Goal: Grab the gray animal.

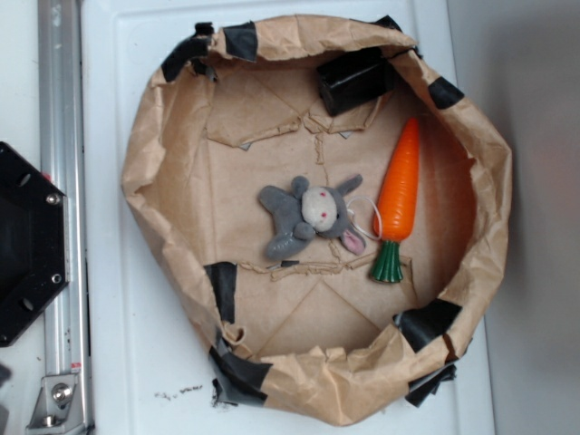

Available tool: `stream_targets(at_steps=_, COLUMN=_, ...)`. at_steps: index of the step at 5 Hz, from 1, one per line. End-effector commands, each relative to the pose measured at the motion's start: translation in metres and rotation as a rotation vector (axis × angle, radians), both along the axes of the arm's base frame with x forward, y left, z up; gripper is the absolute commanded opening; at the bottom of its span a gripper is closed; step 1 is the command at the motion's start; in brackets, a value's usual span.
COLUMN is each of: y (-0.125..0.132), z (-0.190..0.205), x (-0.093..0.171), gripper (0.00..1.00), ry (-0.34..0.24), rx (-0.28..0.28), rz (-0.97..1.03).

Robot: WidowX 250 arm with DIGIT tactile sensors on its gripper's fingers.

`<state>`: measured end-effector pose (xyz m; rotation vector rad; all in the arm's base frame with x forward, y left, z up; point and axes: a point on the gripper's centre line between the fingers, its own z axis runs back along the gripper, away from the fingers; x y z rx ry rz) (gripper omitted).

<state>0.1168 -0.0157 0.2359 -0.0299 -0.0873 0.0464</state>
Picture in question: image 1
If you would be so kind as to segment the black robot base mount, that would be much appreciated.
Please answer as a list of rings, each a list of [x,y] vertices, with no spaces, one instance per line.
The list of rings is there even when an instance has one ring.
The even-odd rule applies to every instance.
[[[13,345],[68,284],[66,196],[1,144],[1,346]]]

